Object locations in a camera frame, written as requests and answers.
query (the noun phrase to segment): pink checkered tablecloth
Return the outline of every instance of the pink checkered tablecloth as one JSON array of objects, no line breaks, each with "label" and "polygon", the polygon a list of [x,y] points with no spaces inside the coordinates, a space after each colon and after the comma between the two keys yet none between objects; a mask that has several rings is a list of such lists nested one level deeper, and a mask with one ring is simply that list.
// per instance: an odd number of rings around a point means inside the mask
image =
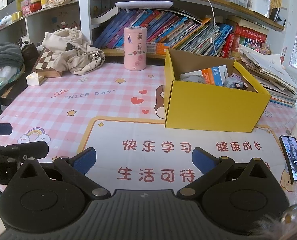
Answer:
[{"label": "pink checkered tablecloth", "polygon": [[[49,78],[41,86],[26,88],[2,113],[0,122],[9,122],[13,132],[0,136],[0,145],[44,140],[49,154],[73,157],[95,116],[161,120],[156,113],[157,88],[164,82],[162,66],[147,66],[139,72],[128,71],[123,64],[104,64],[84,76],[65,73]],[[269,103],[259,125],[275,130],[277,136],[290,134],[297,117],[294,109]]]}]

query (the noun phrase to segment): chessboard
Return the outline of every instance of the chessboard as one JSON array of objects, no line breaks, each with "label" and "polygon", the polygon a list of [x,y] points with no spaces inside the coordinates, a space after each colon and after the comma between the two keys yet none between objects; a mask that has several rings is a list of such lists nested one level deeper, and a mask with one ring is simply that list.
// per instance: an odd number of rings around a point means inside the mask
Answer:
[{"label": "chessboard", "polygon": [[54,59],[52,58],[53,52],[44,48],[41,55],[38,57],[34,70],[37,73],[42,73],[45,77],[60,77],[63,72],[56,71],[53,68]]}]

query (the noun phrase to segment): pink cylinder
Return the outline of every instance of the pink cylinder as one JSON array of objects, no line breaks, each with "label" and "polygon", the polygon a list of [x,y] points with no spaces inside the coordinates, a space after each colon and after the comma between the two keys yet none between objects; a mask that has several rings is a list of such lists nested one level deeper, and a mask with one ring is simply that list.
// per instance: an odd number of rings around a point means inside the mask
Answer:
[{"label": "pink cylinder", "polygon": [[132,71],[146,68],[146,27],[124,28],[124,67]]}]

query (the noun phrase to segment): cloud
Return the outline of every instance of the cloud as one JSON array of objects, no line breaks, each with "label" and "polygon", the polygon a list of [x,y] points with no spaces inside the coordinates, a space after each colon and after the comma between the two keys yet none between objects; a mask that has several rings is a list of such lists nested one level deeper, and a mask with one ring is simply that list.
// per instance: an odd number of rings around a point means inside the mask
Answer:
[{"label": "cloud", "polygon": [[50,137],[48,136],[48,134],[41,134],[39,137],[36,138],[35,141],[36,142],[44,141],[46,143],[49,143],[50,142]]},{"label": "cloud", "polygon": [[27,142],[29,142],[29,137],[27,135],[25,135],[25,134],[23,134],[21,136],[21,138],[19,138],[17,140],[17,143],[27,143]]}]

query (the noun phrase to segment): gray towel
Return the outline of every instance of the gray towel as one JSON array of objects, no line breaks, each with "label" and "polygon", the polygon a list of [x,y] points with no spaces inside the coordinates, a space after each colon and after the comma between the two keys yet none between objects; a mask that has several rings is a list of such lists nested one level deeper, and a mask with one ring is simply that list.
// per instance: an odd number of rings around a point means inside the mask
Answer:
[{"label": "gray towel", "polygon": [[0,43],[0,68],[20,67],[21,65],[23,65],[23,56],[20,47],[9,42]]}]

